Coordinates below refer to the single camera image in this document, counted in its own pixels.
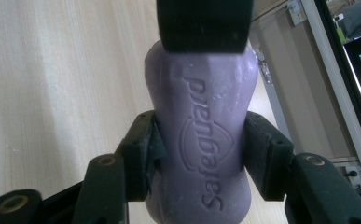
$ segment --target wood grain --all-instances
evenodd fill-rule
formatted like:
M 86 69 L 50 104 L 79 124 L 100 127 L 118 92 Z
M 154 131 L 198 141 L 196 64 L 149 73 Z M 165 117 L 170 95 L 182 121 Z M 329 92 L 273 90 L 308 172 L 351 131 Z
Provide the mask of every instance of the wood grain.
M 152 109 L 143 69 L 158 39 L 154 0 L 0 0 L 0 195 L 47 198 L 114 152 Z M 273 121 L 261 85 L 252 105 Z M 254 198 L 247 223 L 285 223 L 282 204 Z M 132 223 L 153 223 L 130 208 Z

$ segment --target screw hole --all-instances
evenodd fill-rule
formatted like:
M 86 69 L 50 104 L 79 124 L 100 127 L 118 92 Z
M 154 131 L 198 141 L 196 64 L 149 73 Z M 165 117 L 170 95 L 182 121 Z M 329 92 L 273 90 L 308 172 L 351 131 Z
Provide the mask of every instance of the screw hole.
M 319 158 L 314 157 L 314 156 L 308 156 L 308 157 L 306 158 L 306 160 L 307 160 L 308 162 L 310 162 L 311 164 L 317 165 L 317 166 L 321 166 L 321 165 L 324 165 L 324 164 L 325 164 L 324 161 L 322 161 L 322 160 L 320 160 Z
M 100 160 L 98 160 L 98 163 L 102 166 L 108 166 L 113 164 L 116 161 L 113 157 L 103 157 Z
M 28 197 L 24 195 L 14 195 L 5 199 L 0 204 L 0 213 L 8 214 L 23 208 L 28 203 Z

